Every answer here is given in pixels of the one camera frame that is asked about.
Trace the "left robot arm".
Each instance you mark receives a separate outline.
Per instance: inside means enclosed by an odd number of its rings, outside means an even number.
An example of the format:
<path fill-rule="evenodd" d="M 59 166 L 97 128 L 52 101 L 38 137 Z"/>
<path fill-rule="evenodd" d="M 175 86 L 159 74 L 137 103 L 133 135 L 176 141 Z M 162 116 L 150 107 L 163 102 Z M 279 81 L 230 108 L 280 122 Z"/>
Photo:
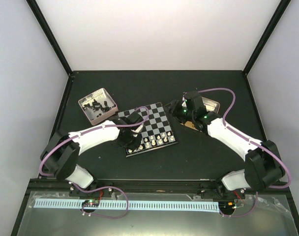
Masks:
<path fill-rule="evenodd" d="M 100 144 L 116 141 L 119 146 L 135 150 L 141 144 L 143 117 L 133 112 L 127 117 L 112 117 L 103 123 L 77 132 L 56 132 L 49 140 L 40 160 L 39 173 L 56 180 L 74 183 L 86 196 L 98 189 L 92 174 L 78 164 L 85 151 Z"/>

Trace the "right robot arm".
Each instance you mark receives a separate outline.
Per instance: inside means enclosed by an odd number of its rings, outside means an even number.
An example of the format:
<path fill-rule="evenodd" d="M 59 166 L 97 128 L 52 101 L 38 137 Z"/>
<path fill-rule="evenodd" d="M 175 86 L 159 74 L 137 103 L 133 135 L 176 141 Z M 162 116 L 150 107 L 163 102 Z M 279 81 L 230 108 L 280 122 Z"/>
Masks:
<path fill-rule="evenodd" d="M 181 124 L 217 139 L 244 161 L 243 169 L 219 179 L 215 187 L 219 197 L 227 198 L 237 189 L 263 191 L 285 176 L 286 170 L 274 142 L 254 139 L 231 126 L 218 114 L 216 106 L 205 103 L 199 91 L 184 93 L 182 100 L 173 100 L 166 107 Z"/>

